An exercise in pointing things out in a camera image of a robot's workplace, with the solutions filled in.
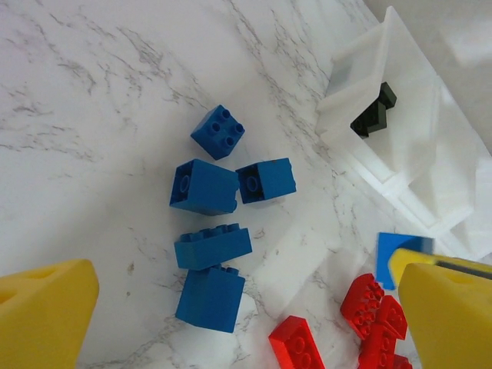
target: lego brick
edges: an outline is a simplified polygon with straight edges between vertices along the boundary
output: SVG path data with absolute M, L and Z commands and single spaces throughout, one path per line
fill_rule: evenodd
M 362 342 L 359 369 L 393 369 L 396 337 L 382 324 L 374 323 Z
M 383 288 L 394 290 L 395 284 L 391 276 L 388 262 L 391 255 L 398 248 L 432 254 L 434 240 L 432 238 L 411 236 L 406 234 L 380 233 L 377 238 L 376 281 L 383 284 Z
M 394 355 L 393 369 L 412 369 L 412 364 L 406 357 Z
M 244 204 L 296 192 L 288 158 L 260 161 L 236 172 L 239 174 L 239 191 Z
M 340 312 L 361 340 L 371 332 L 384 291 L 370 273 L 355 278 L 341 304 Z
M 383 324 L 393 335 L 404 340 L 407 336 L 407 320 L 403 309 L 393 296 L 384 296 L 376 313 L 376 322 Z
M 169 206 L 204 215 L 232 213 L 238 174 L 195 159 L 176 168 Z
M 196 327 L 232 333 L 244 288 L 244 278 L 238 273 L 238 269 L 220 265 L 188 271 L 176 318 Z
M 377 100 L 386 107 L 386 109 L 394 108 L 397 103 L 397 96 L 394 94 L 390 85 L 387 82 L 381 84 L 379 97 Z
M 291 315 L 271 332 L 268 340 L 281 369 L 324 369 L 306 319 Z
M 361 138 L 387 127 L 386 108 L 378 100 L 370 104 L 351 124 L 351 128 Z
M 244 127 L 219 105 L 210 110 L 191 137 L 215 160 L 228 156 L 244 134 Z
M 201 271 L 249 254 L 252 249 L 248 229 L 235 223 L 182 234 L 175 242 L 175 251 L 180 268 Z

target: blue lego brick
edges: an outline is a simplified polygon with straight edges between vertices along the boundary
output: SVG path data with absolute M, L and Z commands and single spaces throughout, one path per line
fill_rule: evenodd
M 232 333 L 243 288 L 244 278 L 238 269 L 216 265 L 188 271 L 176 318 L 196 327 Z
M 238 223 L 183 234 L 175 242 L 175 250 L 178 266 L 193 271 L 201 271 L 253 251 L 248 229 L 240 229 Z
M 176 168 L 169 206 L 204 215 L 232 213 L 238 188 L 237 173 L 195 159 Z
M 238 169 L 243 204 L 269 200 L 296 191 L 288 158 L 260 161 Z
M 391 255 L 398 248 L 433 254 L 434 240 L 432 238 L 410 236 L 406 234 L 380 233 L 377 238 L 376 281 L 383 284 L 383 288 L 394 290 L 395 285 L 388 263 Z
M 219 105 L 210 110 L 191 137 L 215 160 L 228 156 L 244 134 L 244 127 Z

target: red lego brick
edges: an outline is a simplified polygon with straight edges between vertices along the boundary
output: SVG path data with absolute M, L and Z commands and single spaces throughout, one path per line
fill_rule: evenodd
M 406 357 L 394 355 L 393 369 L 412 369 L 412 364 Z
M 386 325 L 400 340 L 407 336 L 407 319 L 400 304 L 392 296 L 383 297 L 381 307 L 376 313 L 376 322 Z
M 361 340 L 371 332 L 384 291 L 371 273 L 354 279 L 348 289 L 340 312 Z
M 324 369 L 306 319 L 291 315 L 271 332 L 268 340 L 281 369 Z
M 397 339 L 384 325 L 373 323 L 367 340 L 362 342 L 359 369 L 393 369 Z

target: white marble countertop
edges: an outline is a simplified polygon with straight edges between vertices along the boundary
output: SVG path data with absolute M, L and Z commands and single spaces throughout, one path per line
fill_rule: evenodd
M 316 145 L 331 53 L 376 24 L 361 0 L 0 0 L 0 24 L 0 274 L 92 260 L 80 368 L 276 368 L 267 337 L 289 314 L 327 368 L 357 367 L 340 303 L 377 233 L 405 227 Z M 176 166 L 210 161 L 189 134 L 218 103 L 246 133 L 217 164 L 289 157 L 296 194 L 220 217 L 168 207 Z M 246 277 L 235 332 L 176 320 L 174 240 L 234 222 L 254 248 L 230 263 Z

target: blue duplo block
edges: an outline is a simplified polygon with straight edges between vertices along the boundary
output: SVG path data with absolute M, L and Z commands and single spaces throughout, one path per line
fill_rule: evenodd
M 238 269 L 216 265 L 188 271 L 176 318 L 196 327 L 232 333 L 243 288 L 244 278 Z
M 296 191 L 288 158 L 260 161 L 238 169 L 243 204 L 269 200 Z
M 204 215 L 232 213 L 238 188 L 237 173 L 195 159 L 176 168 L 169 206 Z
M 380 233 L 377 237 L 376 254 L 376 281 L 383 284 L 383 288 L 394 290 L 394 280 L 388 263 L 394 251 L 398 248 L 418 251 L 424 254 L 433 254 L 434 240 L 432 238 L 411 236 L 406 234 Z
M 175 242 L 175 250 L 178 266 L 193 271 L 201 271 L 253 251 L 248 229 L 240 229 L 238 223 L 183 234 Z
M 191 137 L 215 160 L 228 156 L 244 134 L 244 127 L 219 105 L 210 110 Z

